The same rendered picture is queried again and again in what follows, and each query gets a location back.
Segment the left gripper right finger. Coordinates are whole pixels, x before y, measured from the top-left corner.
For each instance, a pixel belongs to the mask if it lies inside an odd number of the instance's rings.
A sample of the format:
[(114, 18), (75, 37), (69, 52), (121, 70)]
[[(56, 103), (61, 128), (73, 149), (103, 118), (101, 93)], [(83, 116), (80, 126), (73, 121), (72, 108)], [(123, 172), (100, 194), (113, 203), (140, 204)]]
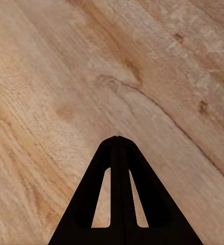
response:
[[(118, 136), (125, 245), (204, 245), (137, 145)], [(131, 171), (149, 228), (137, 225)]]

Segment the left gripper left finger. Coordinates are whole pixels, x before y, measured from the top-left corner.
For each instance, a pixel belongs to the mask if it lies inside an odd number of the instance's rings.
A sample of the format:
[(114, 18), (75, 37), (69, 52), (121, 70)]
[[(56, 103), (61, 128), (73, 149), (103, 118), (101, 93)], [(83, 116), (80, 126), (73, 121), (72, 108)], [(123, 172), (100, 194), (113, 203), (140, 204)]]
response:
[[(118, 137), (101, 142), (48, 245), (125, 245)], [(105, 171), (111, 168), (110, 226), (92, 228)]]

